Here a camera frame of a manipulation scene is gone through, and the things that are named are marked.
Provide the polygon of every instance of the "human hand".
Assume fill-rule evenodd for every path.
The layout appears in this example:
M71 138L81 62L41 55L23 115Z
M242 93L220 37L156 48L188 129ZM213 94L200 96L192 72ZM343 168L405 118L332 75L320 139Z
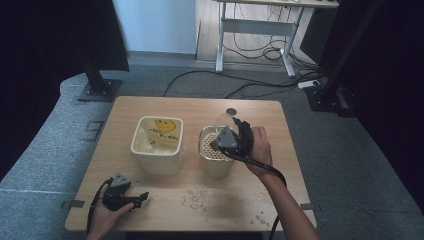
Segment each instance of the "human hand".
M87 240L102 239L110 230L112 230L118 219L134 207L134 203L128 203L117 211L107 209L106 206L103 205L102 199L108 187L108 185L103 187L100 192L99 199L96 202Z
M262 126L253 127L252 134L254 142L252 150L248 154L248 157L253 160L272 166L271 145L269 144L268 138L266 136L265 128ZM268 170L259 168L251 164L246 163L246 166L258 178L261 178L267 174L271 174Z

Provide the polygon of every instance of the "white plastic container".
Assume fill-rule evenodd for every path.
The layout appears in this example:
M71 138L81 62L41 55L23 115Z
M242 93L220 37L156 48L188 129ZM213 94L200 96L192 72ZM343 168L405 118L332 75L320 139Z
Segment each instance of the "white plastic container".
M145 173L175 175L182 166L179 158L182 138L181 119L145 116L137 124L131 152Z
M205 174L213 178L222 178L230 174L234 160L215 151L209 145L224 127L205 127L199 136L199 153L202 156L202 169Z

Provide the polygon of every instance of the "smiley face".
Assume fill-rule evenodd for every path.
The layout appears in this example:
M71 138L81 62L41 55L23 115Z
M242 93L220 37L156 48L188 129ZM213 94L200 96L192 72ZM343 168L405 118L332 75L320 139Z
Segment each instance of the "smiley face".
M158 131L166 133L176 128L175 123L167 119L155 119L156 128Z

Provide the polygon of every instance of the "gray carpet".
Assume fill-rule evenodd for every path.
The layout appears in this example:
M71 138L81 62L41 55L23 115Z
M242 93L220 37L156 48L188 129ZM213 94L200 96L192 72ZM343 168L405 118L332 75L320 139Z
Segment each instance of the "gray carpet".
M162 96L175 76L196 70L142 65L130 69L130 73L103 72L105 78L123 80L118 95ZM291 81L278 72L226 70L225 74L270 83ZM112 108L112 103L76 101L86 82L85 75L78 75L62 83L55 109L0 183L0 239L84 239L84 233L65 229L66 205L76 195ZM242 84L211 73L193 73L177 79L166 96L224 98ZM249 87L231 98L282 103L322 238L424 239L422 213L359 122L312 112L302 90L282 90ZM123 233L109 236L123 238ZM277 234L275 239L283 238Z

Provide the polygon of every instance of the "wooden table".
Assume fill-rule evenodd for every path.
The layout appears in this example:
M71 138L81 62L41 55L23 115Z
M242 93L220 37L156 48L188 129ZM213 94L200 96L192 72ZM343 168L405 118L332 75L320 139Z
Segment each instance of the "wooden table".
M127 196L149 191L140 209L123 217L123 231L267 231L277 216L272 201L246 166L236 162L230 175L213 179L203 174L198 153L201 130L214 125L228 108L237 110L251 126L264 126L272 146L274 166L283 172L288 188L299 204L309 203L302 172L281 104L276 101L223 100L160 97L119 97L105 124L76 200L82 208L71 208L68 230L85 230L89 205L104 180L117 172L132 180ZM183 120L181 171L158 177L143 173L131 154L131 140L143 116L177 117ZM313 211L305 211L316 226Z
M272 35L272 36L288 36L288 41L281 49L281 56L290 78L296 76L293 66L289 59L290 49L293 45L297 29L299 27L300 19L303 15L305 7L310 8L337 8L339 6L337 1L328 0L214 0L222 2L221 24L219 29L219 43L216 54L216 71L223 71L223 58L224 58L224 33L245 33L245 34L259 34L259 35ZM276 5L299 7L296 20L290 22L273 22L273 21L257 21L246 19L230 19L226 18L226 5L227 3L242 3L242 4L257 4L257 5Z

